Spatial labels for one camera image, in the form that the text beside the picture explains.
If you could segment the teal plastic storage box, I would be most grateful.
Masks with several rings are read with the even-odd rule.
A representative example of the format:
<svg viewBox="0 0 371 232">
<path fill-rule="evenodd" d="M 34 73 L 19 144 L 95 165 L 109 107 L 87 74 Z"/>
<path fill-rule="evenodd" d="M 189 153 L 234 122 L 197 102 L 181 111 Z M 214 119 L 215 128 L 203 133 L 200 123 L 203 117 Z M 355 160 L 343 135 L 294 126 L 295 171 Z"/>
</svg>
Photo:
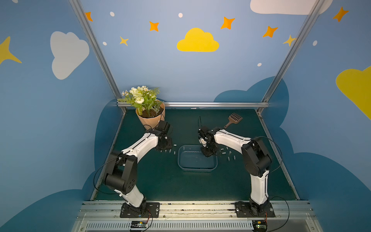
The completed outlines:
<svg viewBox="0 0 371 232">
<path fill-rule="evenodd" d="M 185 172 L 212 172 L 218 166 L 216 156 L 206 157 L 201 145 L 183 145 L 178 150 L 178 166 Z"/>
</svg>

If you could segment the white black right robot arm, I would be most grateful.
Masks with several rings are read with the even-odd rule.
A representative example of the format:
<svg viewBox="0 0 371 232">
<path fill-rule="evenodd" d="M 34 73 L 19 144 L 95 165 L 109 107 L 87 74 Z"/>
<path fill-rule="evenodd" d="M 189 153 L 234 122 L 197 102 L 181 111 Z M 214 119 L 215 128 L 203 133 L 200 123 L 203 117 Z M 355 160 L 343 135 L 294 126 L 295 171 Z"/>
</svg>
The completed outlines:
<svg viewBox="0 0 371 232">
<path fill-rule="evenodd" d="M 201 151 L 204 156 L 215 155 L 218 145 L 224 145 L 239 152 L 244 161 L 244 166 L 251 177 L 250 204 L 263 207 L 269 202 L 268 174 L 272 163 L 264 142 L 259 138 L 242 137 L 221 128 L 212 130 L 207 127 L 198 129 Z"/>
</svg>

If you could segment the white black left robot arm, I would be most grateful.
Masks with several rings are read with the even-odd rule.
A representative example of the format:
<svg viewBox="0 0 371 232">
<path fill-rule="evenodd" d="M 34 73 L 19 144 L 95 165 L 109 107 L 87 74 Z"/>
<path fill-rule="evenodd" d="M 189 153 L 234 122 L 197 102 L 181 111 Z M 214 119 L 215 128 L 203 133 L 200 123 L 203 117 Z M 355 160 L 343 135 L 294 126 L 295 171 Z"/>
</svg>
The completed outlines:
<svg viewBox="0 0 371 232">
<path fill-rule="evenodd" d="M 161 120 L 156 128 L 148 129 L 130 147 L 119 153 L 110 154 L 102 181 L 134 209 L 142 208 L 145 204 L 145 196 L 136 186 L 138 163 L 152 149 L 172 148 L 172 139 L 168 135 L 169 129 L 170 124 Z"/>
</svg>

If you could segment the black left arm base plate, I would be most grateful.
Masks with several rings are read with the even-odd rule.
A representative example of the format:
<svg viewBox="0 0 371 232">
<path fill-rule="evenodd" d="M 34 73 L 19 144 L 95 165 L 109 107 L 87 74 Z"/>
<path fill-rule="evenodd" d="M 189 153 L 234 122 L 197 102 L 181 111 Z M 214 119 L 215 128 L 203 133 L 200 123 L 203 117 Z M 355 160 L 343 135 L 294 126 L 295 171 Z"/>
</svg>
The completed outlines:
<svg viewBox="0 0 371 232">
<path fill-rule="evenodd" d="M 120 218 L 146 218 L 151 214 L 151 218 L 158 218 L 160 203 L 144 202 L 139 207 L 134 207 L 128 203 L 123 203 Z"/>
</svg>

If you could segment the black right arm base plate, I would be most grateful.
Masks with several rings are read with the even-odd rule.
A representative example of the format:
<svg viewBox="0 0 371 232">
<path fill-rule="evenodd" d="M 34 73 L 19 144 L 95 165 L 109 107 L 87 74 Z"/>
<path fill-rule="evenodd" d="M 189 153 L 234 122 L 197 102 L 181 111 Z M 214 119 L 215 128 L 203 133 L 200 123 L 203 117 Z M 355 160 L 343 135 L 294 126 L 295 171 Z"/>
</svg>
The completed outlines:
<svg viewBox="0 0 371 232">
<path fill-rule="evenodd" d="M 255 202 L 238 201 L 235 204 L 235 212 L 238 218 L 274 218 L 273 206 L 269 201 L 258 205 Z"/>
</svg>

